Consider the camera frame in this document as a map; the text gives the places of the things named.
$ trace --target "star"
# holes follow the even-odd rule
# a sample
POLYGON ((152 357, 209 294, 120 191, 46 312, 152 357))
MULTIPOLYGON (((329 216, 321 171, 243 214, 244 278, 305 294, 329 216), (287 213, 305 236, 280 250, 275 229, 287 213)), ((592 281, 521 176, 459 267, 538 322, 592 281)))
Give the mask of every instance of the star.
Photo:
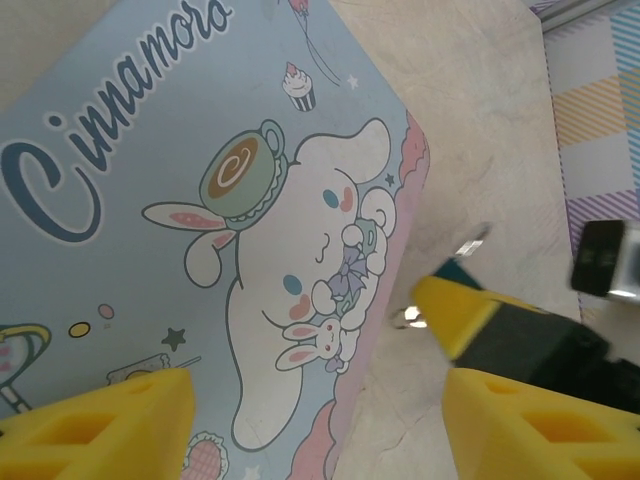
POLYGON ((351 90, 355 90, 356 88, 358 88, 358 79, 353 75, 349 74, 347 82, 349 82, 349 85, 351 85, 351 90))
POLYGON ((184 328, 182 330, 169 329, 167 336, 160 342, 171 347, 171 351, 175 352, 178 349, 178 345, 187 343, 184 339, 184 328))
POLYGON ((244 478, 242 480, 260 480, 260 473, 258 473, 259 469, 260 465, 256 465, 253 468, 245 467, 244 478))

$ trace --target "cupcake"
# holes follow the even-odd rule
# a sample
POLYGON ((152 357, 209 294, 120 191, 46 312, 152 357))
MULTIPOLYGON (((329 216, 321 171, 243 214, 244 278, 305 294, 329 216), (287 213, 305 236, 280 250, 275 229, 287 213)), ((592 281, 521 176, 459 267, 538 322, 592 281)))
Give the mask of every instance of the cupcake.
POLYGON ((282 81, 282 88, 301 112, 309 112, 316 106, 311 77, 293 63, 287 62, 287 73, 282 81))

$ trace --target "white cartoon dog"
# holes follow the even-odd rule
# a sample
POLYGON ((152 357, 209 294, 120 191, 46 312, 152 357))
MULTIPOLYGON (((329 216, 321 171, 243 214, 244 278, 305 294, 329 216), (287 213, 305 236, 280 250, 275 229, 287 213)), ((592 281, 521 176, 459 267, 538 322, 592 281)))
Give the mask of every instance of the white cartoon dog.
POLYGON ((353 137, 307 138, 277 200, 239 232, 204 206, 163 203, 143 212, 154 223, 201 232, 185 256, 199 286, 217 282, 217 250, 238 242, 227 322, 242 383, 232 434, 245 450, 266 447, 286 427, 303 365, 323 359, 337 373, 349 366, 395 227, 389 193, 374 187, 360 198, 357 185, 376 178, 389 155, 389 133, 378 119, 353 137), (330 318, 320 327, 306 323, 316 314, 330 318), (301 343, 308 340, 315 345, 301 343))

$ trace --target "blue eye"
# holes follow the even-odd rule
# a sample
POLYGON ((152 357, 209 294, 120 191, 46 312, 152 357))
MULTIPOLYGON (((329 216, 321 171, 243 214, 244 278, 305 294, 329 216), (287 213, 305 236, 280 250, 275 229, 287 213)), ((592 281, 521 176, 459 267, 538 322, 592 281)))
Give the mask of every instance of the blue eye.
POLYGON ((282 285, 284 289, 291 295, 300 295, 302 293, 302 283, 298 280, 298 277, 293 275, 285 275, 282 279, 282 285))
POLYGON ((338 205, 340 205, 338 196, 331 190, 325 190, 322 192, 322 198, 324 198, 324 203, 329 205, 331 208, 338 208, 338 205))

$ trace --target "cartoon illustration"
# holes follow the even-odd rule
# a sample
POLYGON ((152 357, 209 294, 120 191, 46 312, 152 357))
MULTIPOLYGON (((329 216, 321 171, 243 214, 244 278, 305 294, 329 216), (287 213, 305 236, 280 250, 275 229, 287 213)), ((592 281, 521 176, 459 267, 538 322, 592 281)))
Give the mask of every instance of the cartoon illustration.
POLYGON ((335 318, 326 319, 316 327, 309 323, 296 323, 287 327, 282 334, 288 340, 302 342, 314 339, 315 344, 300 344, 288 348, 276 360, 278 370, 292 370, 316 358, 328 360, 328 372, 343 373, 349 368, 349 360, 356 351, 360 331, 347 332, 335 318))
POLYGON ((316 64, 322 75, 327 80, 336 86, 340 86, 340 77, 327 65, 327 62, 322 58, 318 49, 315 47, 311 39, 309 38, 309 0, 289 0, 289 6, 293 12, 302 33, 304 34, 305 41, 307 42, 307 48, 313 63, 316 64))
POLYGON ((302 369, 285 369, 284 360, 276 366, 283 352, 298 346, 283 335, 287 327, 316 314, 337 318, 342 330, 354 334, 342 335, 349 340, 339 353, 331 350, 342 364, 330 360, 327 367, 348 368, 395 226, 391 196, 374 188, 360 201, 357 185, 384 170, 389 149, 389 134, 378 119, 351 138, 304 140, 278 201, 238 238, 239 278, 229 298, 228 327, 243 388, 233 423, 241 448, 267 446, 297 407, 302 369), (290 225, 305 228, 288 235, 290 225), (245 253, 265 248, 268 254, 259 257, 245 253))
POLYGON ((181 330, 174 330, 173 328, 168 328, 167 330, 168 330, 167 336, 163 338, 160 343, 162 343, 163 345, 169 345, 172 352, 175 352, 178 349, 178 345, 187 343, 187 341, 184 339, 184 332, 185 332, 184 328, 181 330))
MULTIPOLYGON (((186 368, 194 363, 202 360, 202 357, 194 357, 187 360, 180 365, 176 365, 174 368, 186 368)), ((159 353, 152 357, 145 358, 138 362, 132 363, 125 367, 113 370, 107 374, 107 381, 109 385, 114 383, 120 383, 130 378, 136 378, 140 375, 146 375, 147 373, 155 372, 156 370, 162 370, 163 368, 171 368, 171 360, 166 353, 159 353)))
POLYGON ((228 470, 227 449, 222 438, 200 432, 189 442, 180 480, 222 480, 228 470))
POLYGON ((0 396, 17 413, 31 410, 13 382, 51 343, 48 328, 36 324, 0 325, 0 396))
POLYGON ((389 154, 389 132, 372 119, 353 137, 305 139, 289 164, 284 135, 267 120, 260 133, 236 136, 214 157, 200 184, 204 207, 169 202, 143 210, 169 228, 211 230, 185 256, 187 275, 199 286, 220 276, 217 240, 237 242, 227 322, 242 381, 232 433, 245 450, 264 448, 289 422, 300 398, 299 367, 317 358, 328 360, 327 371, 344 373, 349 366, 396 220, 386 190, 374 187, 360 198, 358 185, 376 178, 389 154), (294 236, 291 225, 305 228, 294 236), (307 323, 317 314, 331 322, 307 323), (303 337, 316 345, 301 344, 303 337))
POLYGON ((311 77, 293 63, 287 62, 282 88, 289 95, 293 105, 301 112, 310 112, 316 106, 311 77))

